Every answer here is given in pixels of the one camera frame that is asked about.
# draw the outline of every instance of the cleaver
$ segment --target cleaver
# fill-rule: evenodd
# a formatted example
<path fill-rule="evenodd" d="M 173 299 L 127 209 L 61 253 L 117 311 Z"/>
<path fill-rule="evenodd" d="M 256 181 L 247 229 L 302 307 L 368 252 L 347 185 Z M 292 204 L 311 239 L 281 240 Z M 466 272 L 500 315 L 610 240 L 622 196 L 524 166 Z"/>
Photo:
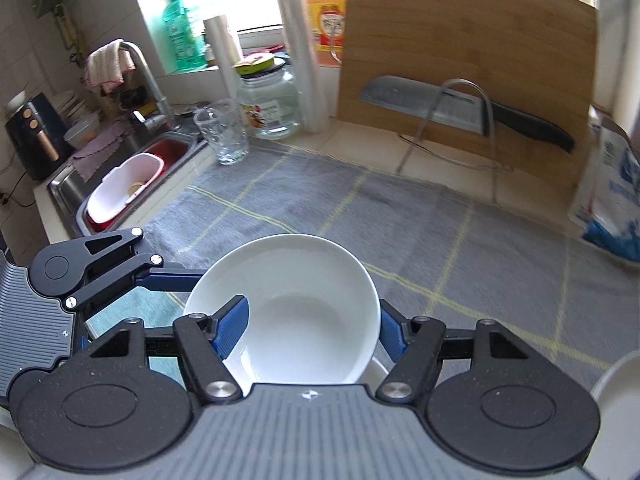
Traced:
<path fill-rule="evenodd" d="M 438 94 L 439 86 L 395 75 L 382 75 L 369 81 L 358 99 L 423 119 Z M 529 139 L 554 144 L 571 153 L 574 138 L 557 124 L 540 117 L 491 101 L 494 120 Z M 483 136 L 488 135 L 484 100 L 473 95 L 447 89 L 442 94 L 432 120 Z"/>

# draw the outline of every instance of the wooden cutting board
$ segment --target wooden cutting board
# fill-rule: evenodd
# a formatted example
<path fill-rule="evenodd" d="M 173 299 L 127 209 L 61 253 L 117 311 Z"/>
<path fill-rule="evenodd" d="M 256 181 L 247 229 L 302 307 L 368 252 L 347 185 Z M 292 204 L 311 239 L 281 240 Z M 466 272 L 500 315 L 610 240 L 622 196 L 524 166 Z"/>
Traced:
<path fill-rule="evenodd" d="M 340 120 L 412 136 L 419 119 L 358 101 L 363 86 L 380 75 L 436 85 L 466 78 L 492 100 L 569 132 L 571 154 L 496 123 L 501 162 L 572 195 L 591 147 L 595 8 L 578 0 L 347 0 L 346 7 Z M 424 138 L 490 156 L 487 138 L 450 126 L 430 123 Z"/>

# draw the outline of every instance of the glass cup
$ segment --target glass cup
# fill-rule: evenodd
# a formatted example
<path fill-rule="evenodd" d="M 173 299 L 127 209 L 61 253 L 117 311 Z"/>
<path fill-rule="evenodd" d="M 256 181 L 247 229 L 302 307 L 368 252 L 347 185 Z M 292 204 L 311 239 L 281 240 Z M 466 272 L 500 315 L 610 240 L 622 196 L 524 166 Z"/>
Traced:
<path fill-rule="evenodd" d="M 235 164 L 249 153 L 249 141 L 237 101 L 222 99 L 207 105 L 196 112 L 193 121 L 218 154 L 220 164 Z"/>

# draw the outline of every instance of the orange bottle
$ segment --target orange bottle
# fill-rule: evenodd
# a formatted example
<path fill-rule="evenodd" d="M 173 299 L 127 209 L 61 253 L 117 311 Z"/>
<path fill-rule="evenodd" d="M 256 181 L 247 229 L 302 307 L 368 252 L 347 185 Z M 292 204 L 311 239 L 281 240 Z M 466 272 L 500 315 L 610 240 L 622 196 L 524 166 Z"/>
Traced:
<path fill-rule="evenodd" d="M 306 0 L 309 9 L 309 21 L 316 44 L 318 64 L 322 66 L 340 66 L 331 56 L 330 37 L 334 23 L 344 17 L 345 0 Z M 334 52 L 342 58 L 342 35 L 344 22 L 335 27 Z"/>

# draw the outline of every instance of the gray ribbed panel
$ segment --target gray ribbed panel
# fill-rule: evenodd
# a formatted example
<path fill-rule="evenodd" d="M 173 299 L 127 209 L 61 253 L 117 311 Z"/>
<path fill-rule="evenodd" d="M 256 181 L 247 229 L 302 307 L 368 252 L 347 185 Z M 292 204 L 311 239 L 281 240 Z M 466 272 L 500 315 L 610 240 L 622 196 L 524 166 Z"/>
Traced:
<path fill-rule="evenodd" d="M 168 453 L 100 480 L 480 480 L 443 452 L 408 409 L 372 400 L 364 386 L 257 384 L 231 406 L 209 406 Z M 38 465 L 23 480 L 88 480 Z M 574 468 L 554 480 L 586 480 Z"/>
<path fill-rule="evenodd" d="M 51 368 L 71 350 L 74 315 L 29 285 L 27 269 L 0 251 L 0 396 L 24 368 Z"/>

